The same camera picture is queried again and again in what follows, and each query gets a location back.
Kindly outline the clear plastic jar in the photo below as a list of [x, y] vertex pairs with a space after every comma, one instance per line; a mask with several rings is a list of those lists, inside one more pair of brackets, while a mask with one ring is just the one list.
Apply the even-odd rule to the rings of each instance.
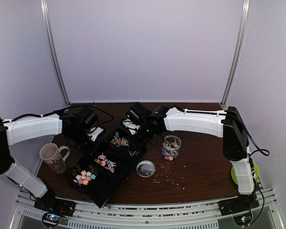
[[176, 160], [179, 156], [181, 145], [182, 141], [179, 137], [174, 135], [165, 136], [162, 144], [162, 156], [164, 160]]

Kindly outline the silver metal jar lid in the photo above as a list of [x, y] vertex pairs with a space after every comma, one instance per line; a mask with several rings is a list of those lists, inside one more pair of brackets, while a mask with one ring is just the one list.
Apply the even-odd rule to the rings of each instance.
[[156, 166], [149, 160], [143, 160], [137, 164], [136, 172], [141, 177], [151, 177], [156, 172]]

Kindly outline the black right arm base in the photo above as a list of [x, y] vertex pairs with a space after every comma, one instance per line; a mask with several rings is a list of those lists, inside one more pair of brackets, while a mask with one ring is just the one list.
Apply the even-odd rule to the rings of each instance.
[[218, 202], [222, 216], [231, 215], [236, 225], [249, 226], [253, 221], [252, 209], [259, 207], [256, 194], [239, 195], [238, 197], [221, 200]]

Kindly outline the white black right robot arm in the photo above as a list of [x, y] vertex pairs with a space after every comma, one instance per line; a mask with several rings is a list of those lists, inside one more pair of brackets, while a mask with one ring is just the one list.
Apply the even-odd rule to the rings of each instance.
[[241, 196], [235, 199], [238, 210], [246, 210], [253, 203], [255, 188], [253, 163], [250, 161], [249, 134], [235, 107], [227, 110], [201, 111], [161, 105], [154, 111], [136, 102], [122, 120], [130, 133], [142, 141], [166, 131], [187, 131], [213, 135], [223, 140], [223, 154], [233, 166]]

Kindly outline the black three-compartment candy tray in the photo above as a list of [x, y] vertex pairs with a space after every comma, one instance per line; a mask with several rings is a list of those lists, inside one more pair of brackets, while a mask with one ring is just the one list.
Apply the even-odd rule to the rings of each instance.
[[74, 163], [65, 177], [71, 188], [101, 208], [146, 151], [135, 136], [117, 128]]

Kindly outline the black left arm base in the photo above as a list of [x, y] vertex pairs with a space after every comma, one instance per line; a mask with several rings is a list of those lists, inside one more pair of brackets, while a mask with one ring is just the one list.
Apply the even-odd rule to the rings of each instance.
[[56, 198], [55, 192], [49, 186], [46, 186], [46, 193], [42, 197], [36, 197], [30, 193], [35, 203], [34, 207], [45, 211], [41, 217], [41, 222], [47, 228], [54, 228], [58, 226], [61, 220], [68, 216], [72, 217], [76, 203], [70, 200]]

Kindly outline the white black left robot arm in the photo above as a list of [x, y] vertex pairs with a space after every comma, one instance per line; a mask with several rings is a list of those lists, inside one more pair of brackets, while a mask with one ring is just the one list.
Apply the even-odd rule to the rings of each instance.
[[104, 131], [98, 125], [98, 116], [85, 107], [77, 114], [67, 109], [47, 114], [23, 114], [13, 119], [0, 117], [0, 174], [40, 198], [49, 212], [59, 208], [59, 201], [41, 179], [23, 167], [10, 154], [9, 147], [19, 142], [48, 135], [63, 135], [72, 140], [83, 153], [92, 150], [97, 137]]

